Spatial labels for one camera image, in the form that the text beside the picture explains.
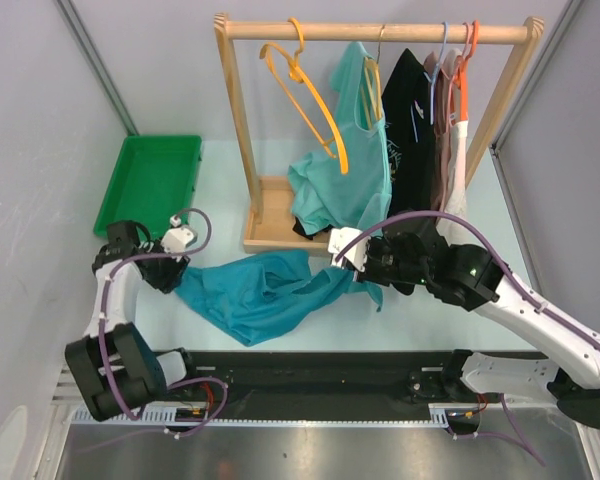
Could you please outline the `teal blue t shirt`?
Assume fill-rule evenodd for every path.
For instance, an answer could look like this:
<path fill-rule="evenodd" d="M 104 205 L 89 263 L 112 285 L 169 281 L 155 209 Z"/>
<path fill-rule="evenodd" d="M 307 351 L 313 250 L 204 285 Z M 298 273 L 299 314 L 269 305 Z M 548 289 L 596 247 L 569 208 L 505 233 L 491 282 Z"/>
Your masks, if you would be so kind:
<path fill-rule="evenodd" d="M 375 284 L 356 282 L 350 270 L 312 272 L 309 254 L 286 250 L 252 255 L 225 265 L 189 267 L 176 295 L 192 311 L 246 347 L 281 337 L 309 314 L 346 294 L 365 293 L 383 306 Z"/>

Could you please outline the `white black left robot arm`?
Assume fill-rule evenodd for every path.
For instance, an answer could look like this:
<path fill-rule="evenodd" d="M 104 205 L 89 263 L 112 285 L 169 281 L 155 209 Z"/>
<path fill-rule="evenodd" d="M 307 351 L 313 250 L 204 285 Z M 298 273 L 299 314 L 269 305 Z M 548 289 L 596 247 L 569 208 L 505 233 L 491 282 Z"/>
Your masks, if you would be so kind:
<path fill-rule="evenodd" d="M 188 267 L 188 257 L 165 254 L 164 242 L 184 248 L 196 234 L 182 227 L 153 239 L 144 225 L 123 220 L 109 224 L 106 235 L 92 264 L 97 280 L 92 317 L 83 337 L 65 347 L 65 361 L 95 420 L 121 414 L 135 420 L 167 390 L 187 400 L 201 387 L 182 349 L 152 351 L 135 325 L 140 286 L 169 294 Z"/>

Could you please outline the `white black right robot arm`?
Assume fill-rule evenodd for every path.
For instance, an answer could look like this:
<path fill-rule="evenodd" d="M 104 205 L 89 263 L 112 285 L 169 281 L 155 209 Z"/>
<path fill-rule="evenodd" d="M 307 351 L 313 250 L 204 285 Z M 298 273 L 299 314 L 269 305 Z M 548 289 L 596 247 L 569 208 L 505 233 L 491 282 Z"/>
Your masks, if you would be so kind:
<path fill-rule="evenodd" d="M 383 222 L 342 252 L 358 276 L 410 294 L 418 285 L 441 302 L 512 331 L 542 359 L 494 357 L 456 350 L 440 374 L 453 401 L 472 394 L 509 394 L 553 402 L 570 419 L 600 429 L 600 334 L 524 284 L 485 247 L 450 244 L 423 212 Z"/>

